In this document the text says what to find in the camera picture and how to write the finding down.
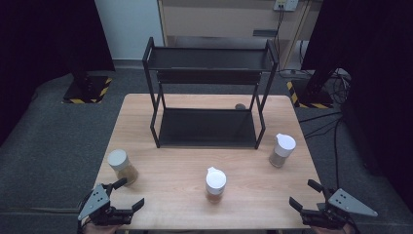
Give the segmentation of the orange spice jar white lid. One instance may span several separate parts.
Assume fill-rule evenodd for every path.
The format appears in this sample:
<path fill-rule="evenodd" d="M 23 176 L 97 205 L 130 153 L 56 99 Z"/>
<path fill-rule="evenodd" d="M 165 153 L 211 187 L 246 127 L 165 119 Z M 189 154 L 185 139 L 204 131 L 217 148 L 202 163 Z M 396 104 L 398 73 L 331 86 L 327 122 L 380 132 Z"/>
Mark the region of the orange spice jar white lid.
<path fill-rule="evenodd" d="M 224 193 L 227 177 L 224 172 L 210 167 L 206 173 L 206 198 L 211 203 L 218 203 Z"/>

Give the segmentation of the grey spice jar white lid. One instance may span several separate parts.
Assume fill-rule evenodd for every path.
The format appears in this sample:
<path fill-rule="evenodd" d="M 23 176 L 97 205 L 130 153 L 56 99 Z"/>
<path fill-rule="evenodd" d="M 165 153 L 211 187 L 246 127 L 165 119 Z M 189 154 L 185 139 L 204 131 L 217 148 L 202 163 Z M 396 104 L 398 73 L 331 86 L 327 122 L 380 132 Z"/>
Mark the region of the grey spice jar white lid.
<path fill-rule="evenodd" d="M 275 145 L 269 162 L 276 168 L 281 168 L 286 159 L 291 155 L 296 147 L 296 141 L 292 136 L 277 134 L 275 136 Z"/>

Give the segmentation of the person's left hand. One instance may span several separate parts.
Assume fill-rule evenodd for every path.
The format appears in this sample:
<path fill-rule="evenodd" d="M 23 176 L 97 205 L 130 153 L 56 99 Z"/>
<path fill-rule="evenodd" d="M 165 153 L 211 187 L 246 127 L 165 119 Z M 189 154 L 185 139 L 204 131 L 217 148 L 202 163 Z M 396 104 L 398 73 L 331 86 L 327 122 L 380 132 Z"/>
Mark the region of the person's left hand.
<path fill-rule="evenodd" d="M 115 234 L 120 225 L 99 226 L 88 223 L 83 227 L 84 234 Z"/>

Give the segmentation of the dark curtain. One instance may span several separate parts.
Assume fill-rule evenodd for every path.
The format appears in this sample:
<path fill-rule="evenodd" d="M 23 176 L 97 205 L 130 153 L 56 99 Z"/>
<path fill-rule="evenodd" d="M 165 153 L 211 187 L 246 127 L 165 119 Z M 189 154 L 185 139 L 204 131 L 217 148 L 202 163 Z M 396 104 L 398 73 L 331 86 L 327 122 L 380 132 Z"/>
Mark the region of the dark curtain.
<path fill-rule="evenodd" d="M 113 68 L 95 0 L 0 0 L 0 145 L 40 85 Z"/>
<path fill-rule="evenodd" d="M 350 74 L 359 155 L 413 213 L 413 0 L 323 0 L 302 67 Z"/>

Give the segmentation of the black metal two-tier rack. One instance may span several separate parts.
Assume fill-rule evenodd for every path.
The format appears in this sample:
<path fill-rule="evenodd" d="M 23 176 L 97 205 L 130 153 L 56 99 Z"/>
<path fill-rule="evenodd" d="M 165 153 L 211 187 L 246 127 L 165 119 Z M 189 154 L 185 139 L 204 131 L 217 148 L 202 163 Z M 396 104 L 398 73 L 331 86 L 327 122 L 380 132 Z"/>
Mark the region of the black metal two-tier rack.
<path fill-rule="evenodd" d="M 142 58 L 153 105 L 150 123 L 158 147 L 258 148 L 266 126 L 264 106 L 275 78 L 274 43 L 263 48 L 159 47 L 150 38 Z M 165 85 L 239 85 L 253 88 L 245 110 L 171 107 Z"/>

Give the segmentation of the black stand with striped base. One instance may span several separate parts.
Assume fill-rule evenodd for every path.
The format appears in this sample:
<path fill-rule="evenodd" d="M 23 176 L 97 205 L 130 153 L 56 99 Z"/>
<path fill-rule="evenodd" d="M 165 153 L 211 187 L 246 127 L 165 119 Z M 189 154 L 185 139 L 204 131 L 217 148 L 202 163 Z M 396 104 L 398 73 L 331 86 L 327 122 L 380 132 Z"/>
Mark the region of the black stand with striped base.
<path fill-rule="evenodd" d="M 292 80 L 287 83 L 292 103 L 302 108 L 332 108 L 333 100 L 323 86 L 333 71 L 316 70 L 309 80 Z"/>
<path fill-rule="evenodd" d="M 99 103 L 112 81 L 107 76 L 90 75 L 75 59 L 67 62 L 73 81 L 63 96 L 63 103 Z"/>

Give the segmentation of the beige wooden cabinet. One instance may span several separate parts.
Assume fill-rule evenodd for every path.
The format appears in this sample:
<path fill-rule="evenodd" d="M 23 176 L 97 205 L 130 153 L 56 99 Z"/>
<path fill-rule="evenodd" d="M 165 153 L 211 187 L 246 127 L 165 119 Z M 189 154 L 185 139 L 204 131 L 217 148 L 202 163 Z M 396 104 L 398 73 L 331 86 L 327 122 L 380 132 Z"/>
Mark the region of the beige wooden cabinet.
<path fill-rule="evenodd" d="M 299 0 L 294 12 L 275 11 L 276 0 L 158 0 L 164 41 L 183 37 L 253 37 L 276 30 L 280 68 L 287 68 L 299 40 L 308 41 L 323 0 Z"/>

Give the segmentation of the brown spice jar grey lid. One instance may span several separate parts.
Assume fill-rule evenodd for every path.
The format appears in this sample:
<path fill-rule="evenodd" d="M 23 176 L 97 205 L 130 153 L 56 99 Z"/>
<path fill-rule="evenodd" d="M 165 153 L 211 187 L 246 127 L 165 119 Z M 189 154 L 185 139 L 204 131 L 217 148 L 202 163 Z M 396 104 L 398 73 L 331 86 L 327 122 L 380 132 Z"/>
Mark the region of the brown spice jar grey lid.
<path fill-rule="evenodd" d="M 123 149 L 115 149 L 108 155 L 107 162 L 115 172 L 117 179 L 125 178 L 126 185 L 134 183 L 138 177 L 136 167 L 131 163 L 128 154 Z"/>

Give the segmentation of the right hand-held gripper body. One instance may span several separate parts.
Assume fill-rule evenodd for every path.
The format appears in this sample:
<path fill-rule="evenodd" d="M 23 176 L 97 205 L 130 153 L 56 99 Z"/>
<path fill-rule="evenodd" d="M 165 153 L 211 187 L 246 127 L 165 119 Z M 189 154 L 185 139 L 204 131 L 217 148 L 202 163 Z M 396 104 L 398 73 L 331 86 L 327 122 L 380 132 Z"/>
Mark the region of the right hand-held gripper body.
<path fill-rule="evenodd" d="M 305 225 L 342 229 L 351 219 L 351 214 L 377 216 L 378 213 L 360 200 L 339 188 L 324 203 L 317 204 L 316 211 L 300 207 L 300 216 Z"/>

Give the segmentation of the white wall socket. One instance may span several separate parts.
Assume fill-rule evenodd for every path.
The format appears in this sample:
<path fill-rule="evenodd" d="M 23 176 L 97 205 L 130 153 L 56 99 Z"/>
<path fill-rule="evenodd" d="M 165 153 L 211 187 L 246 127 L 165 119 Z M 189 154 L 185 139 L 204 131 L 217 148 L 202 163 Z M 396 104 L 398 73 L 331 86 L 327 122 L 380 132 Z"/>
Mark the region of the white wall socket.
<path fill-rule="evenodd" d="M 294 12 L 298 6 L 299 0 L 276 0 L 274 4 L 275 11 Z"/>

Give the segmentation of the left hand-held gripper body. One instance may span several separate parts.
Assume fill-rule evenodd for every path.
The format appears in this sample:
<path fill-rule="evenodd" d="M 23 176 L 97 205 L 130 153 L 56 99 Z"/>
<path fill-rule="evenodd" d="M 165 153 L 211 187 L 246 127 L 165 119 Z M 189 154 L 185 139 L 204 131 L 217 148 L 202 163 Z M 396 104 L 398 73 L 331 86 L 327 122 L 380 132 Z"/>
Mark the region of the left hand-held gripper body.
<path fill-rule="evenodd" d="M 99 226 L 130 224 L 132 215 L 111 206 L 110 196 L 106 194 L 102 185 L 97 185 L 87 196 L 86 202 L 81 205 L 78 221 L 82 222 L 88 217 L 94 225 Z"/>

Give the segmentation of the person's right hand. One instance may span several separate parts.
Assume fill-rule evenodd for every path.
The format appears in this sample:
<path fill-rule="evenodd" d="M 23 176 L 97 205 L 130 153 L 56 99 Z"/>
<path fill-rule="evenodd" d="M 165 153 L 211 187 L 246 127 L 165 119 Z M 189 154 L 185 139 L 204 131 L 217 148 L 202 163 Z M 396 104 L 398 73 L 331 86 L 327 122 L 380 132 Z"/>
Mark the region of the person's right hand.
<path fill-rule="evenodd" d="M 328 229 L 317 226 L 312 226 L 311 229 L 314 230 L 316 234 L 356 234 L 355 229 L 350 224 L 346 224 L 341 229 Z"/>

